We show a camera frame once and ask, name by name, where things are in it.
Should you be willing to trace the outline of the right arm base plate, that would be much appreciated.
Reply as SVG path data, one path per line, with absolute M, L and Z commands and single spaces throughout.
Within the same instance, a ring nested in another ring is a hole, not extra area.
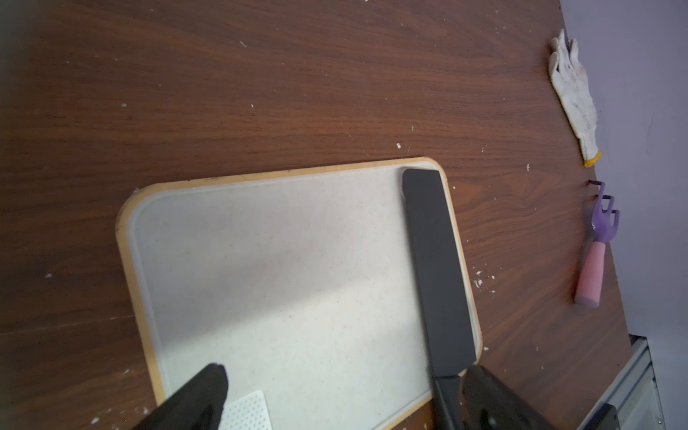
M 604 403 L 584 426 L 584 430 L 620 430 L 617 409 L 614 405 Z

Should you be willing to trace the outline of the cream cutting board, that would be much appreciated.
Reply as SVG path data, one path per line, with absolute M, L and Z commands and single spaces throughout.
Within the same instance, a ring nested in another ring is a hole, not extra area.
M 383 429 L 431 400 L 403 181 L 391 159 L 160 183 L 132 195 L 116 241 L 152 389 L 163 403 L 225 367 L 222 426 L 261 398 L 273 429 Z

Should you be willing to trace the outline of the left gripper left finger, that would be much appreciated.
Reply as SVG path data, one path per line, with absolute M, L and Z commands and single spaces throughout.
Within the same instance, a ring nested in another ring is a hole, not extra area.
M 209 364 L 137 424 L 134 430 L 217 430 L 228 390 L 225 367 Z

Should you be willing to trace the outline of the black kitchen knife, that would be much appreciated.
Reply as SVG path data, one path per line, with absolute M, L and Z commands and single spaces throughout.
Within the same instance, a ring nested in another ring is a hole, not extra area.
M 460 374 L 477 360 L 475 339 L 444 183 L 436 170 L 402 173 L 408 231 L 430 358 L 438 429 L 464 429 Z

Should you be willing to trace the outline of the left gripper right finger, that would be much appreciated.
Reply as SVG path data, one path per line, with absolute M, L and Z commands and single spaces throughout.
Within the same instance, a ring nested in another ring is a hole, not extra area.
M 481 365 L 463 378 L 469 429 L 555 429 L 539 412 Z

